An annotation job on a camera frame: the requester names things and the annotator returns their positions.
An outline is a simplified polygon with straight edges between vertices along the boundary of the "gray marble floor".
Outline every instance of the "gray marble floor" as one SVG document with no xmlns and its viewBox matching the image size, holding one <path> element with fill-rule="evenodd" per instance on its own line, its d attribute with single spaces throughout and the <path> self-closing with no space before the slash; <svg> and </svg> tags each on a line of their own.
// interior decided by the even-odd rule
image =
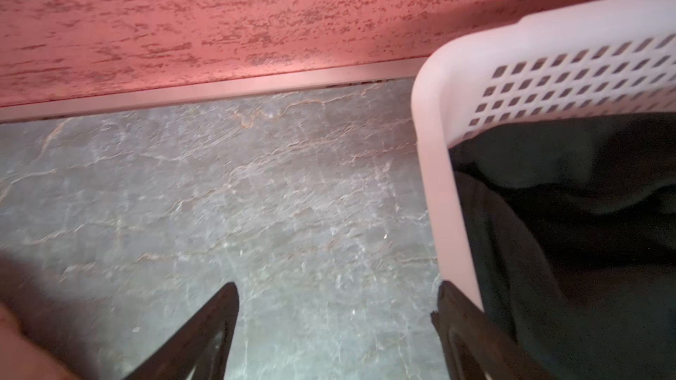
<svg viewBox="0 0 676 380">
<path fill-rule="evenodd" d="M 227 379 L 447 378 L 411 84 L 0 125 L 0 298 L 86 379 L 227 281 Z"/>
</svg>

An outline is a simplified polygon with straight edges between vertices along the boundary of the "pink baseboard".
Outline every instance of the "pink baseboard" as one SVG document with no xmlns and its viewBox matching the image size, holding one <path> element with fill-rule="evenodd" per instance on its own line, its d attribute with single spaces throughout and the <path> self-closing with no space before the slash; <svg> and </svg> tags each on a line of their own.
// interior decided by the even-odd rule
<svg viewBox="0 0 676 380">
<path fill-rule="evenodd" d="M 426 59 L 402 59 L 399 61 L 265 75 L 241 80 L 145 89 L 127 93 L 70 98 L 23 105 L 16 104 L 0 107 L 0 122 L 28 121 L 31 119 L 105 113 L 135 108 L 180 105 L 182 103 L 251 96 L 254 94 L 271 94 L 280 91 L 414 77 Z"/>
</svg>

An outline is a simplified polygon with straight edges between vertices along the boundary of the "skin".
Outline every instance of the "skin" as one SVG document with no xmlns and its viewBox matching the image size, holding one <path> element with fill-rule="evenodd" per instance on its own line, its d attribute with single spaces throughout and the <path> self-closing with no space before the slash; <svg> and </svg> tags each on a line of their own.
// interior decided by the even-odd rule
<svg viewBox="0 0 676 380">
<path fill-rule="evenodd" d="M 0 304 L 0 378 L 79 380 L 21 333 L 19 320 Z"/>
</svg>

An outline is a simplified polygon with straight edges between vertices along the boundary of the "laundry basket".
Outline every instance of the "laundry basket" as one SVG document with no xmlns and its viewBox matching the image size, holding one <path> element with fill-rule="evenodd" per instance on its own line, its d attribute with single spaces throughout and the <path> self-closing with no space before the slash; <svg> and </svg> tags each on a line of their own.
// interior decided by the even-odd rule
<svg viewBox="0 0 676 380">
<path fill-rule="evenodd" d="M 479 308 L 448 148 L 494 126 L 676 111 L 676 0 L 596 0 L 446 44 L 412 93 L 439 270 Z"/>
</svg>

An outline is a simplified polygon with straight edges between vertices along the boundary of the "marble surface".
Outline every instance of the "marble surface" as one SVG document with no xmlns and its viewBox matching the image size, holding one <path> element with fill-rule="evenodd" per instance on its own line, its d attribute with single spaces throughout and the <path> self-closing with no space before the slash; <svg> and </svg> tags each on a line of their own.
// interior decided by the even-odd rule
<svg viewBox="0 0 676 380">
<path fill-rule="evenodd" d="M 0 298 L 84 379 L 228 281 L 227 379 L 446 379 L 411 85 L 0 125 Z"/>
</svg>

